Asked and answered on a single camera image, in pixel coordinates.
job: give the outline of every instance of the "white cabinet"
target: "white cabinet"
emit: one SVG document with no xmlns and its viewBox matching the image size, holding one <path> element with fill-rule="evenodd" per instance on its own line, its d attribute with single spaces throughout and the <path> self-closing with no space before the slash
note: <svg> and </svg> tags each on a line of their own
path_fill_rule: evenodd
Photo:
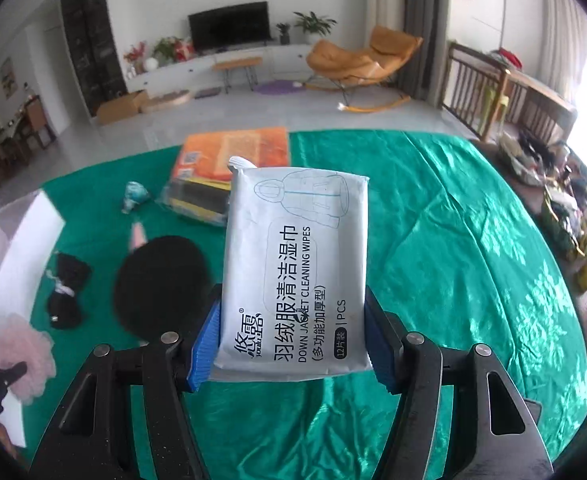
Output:
<svg viewBox="0 0 587 480">
<path fill-rule="evenodd" d="M 306 79 L 312 72 L 307 65 L 306 57 L 311 45 L 274 45 L 244 50 L 231 50 L 211 56 L 196 57 L 183 63 L 158 68 L 129 79 L 129 92 L 146 90 L 150 97 L 157 97 L 179 90 L 198 91 L 212 86 L 222 86 L 222 72 L 215 72 L 215 63 L 242 59 L 244 57 L 261 57 L 263 62 L 256 67 L 258 82 L 264 83 L 273 79 Z M 244 69 L 232 71 L 232 88 L 247 84 Z"/>
<path fill-rule="evenodd" d="M 127 81 L 129 92 L 146 90 L 149 97 L 157 97 L 179 90 L 198 90 L 213 86 L 213 56 L 196 57 L 183 63 L 163 66 Z"/>
<path fill-rule="evenodd" d="M 312 70 L 307 65 L 307 55 L 312 46 L 307 44 L 282 45 L 272 47 L 273 74 L 275 79 L 288 79 L 310 76 Z"/>
</svg>

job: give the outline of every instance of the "black round pad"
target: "black round pad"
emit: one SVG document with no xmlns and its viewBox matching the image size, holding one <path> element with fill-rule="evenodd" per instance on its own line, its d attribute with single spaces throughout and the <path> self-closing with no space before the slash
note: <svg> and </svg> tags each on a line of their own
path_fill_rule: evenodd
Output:
<svg viewBox="0 0 587 480">
<path fill-rule="evenodd" d="M 126 257 L 114 287 L 114 310 L 126 330 L 153 341 L 200 322 L 212 288 L 205 256 L 181 236 L 148 241 Z"/>
</svg>

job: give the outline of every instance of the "green satin cloth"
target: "green satin cloth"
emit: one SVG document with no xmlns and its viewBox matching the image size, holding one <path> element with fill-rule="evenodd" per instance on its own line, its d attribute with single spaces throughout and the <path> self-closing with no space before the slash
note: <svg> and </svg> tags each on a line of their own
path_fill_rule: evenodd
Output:
<svg viewBox="0 0 587 480">
<path fill-rule="evenodd" d="M 369 182 L 367 282 L 383 308 L 410 330 L 460 349 L 490 345 L 523 396 L 543 404 L 540 431 L 554 459 L 587 414 L 587 354 L 555 260 L 518 198 L 466 140 L 360 130 L 291 134 L 292 165 L 348 171 Z M 33 325 L 55 341 L 58 375 L 24 408 L 34 452 L 59 400 L 94 345 L 136 340 L 111 313 L 114 277 L 127 252 L 132 216 L 120 212 L 128 180 L 154 195 L 177 148 L 100 164 L 44 189 L 67 224 L 57 249 L 94 273 L 76 330 L 49 328 L 43 280 Z M 137 212 L 148 237 L 176 234 L 202 248 L 222 276 L 224 230 L 148 203 Z M 428 478 L 442 472 L 451 387 L 443 388 Z M 142 397 L 133 391 L 141 476 L 154 477 Z M 186 404 L 212 479 L 369 479 L 398 398 L 373 372 L 304 383 L 205 383 Z"/>
</svg>

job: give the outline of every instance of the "plastic bag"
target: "plastic bag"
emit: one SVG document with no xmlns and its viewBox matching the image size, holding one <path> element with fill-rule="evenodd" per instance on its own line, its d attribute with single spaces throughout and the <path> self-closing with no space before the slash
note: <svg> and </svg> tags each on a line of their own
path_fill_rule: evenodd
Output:
<svg viewBox="0 0 587 480">
<path fill-rule="evenodd" d="M 221 345 L 210 379 L 302 381 L 369 369 L 368 178 L 232 172 Z"/>
<path fill-rule="evenodd" d="M 0 370 L 21 361 L 27 363 L 27 373 L 10 386 L 11 392 L 24 404 L 40 397 L 46 381 L 56 376 L 53 345 L 47 332 L 34 330 L 22 316 L 0 317 Z"/>
</svg>

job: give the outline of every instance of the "tile floor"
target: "tile floor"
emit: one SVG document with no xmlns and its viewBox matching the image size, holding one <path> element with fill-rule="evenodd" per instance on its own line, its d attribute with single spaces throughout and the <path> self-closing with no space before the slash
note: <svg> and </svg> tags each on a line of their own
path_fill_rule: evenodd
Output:
<svg viewBox="0 0 587 480">
<path fill-rule="evenodd" d="M 354 105 L 373 105 L 394 99 L 392 90 L 361 89 Z M 80 119 L 44 152 L 36 151 L 30 164 L 0 186 L 0 207 L 42 186 L 48 180 L 81 168 L 136 153 L 181 144 L 196 132 L 286 126 L 289 131 L 366 128 L 447 133 L 473 138 L 448 112 L 425 102 L 411 101 L 374 114 L 337 110 L 339 92 L 302 91 L 280 96 L 233 88 L 181 107 L 97 126 Z"/>
</svg>

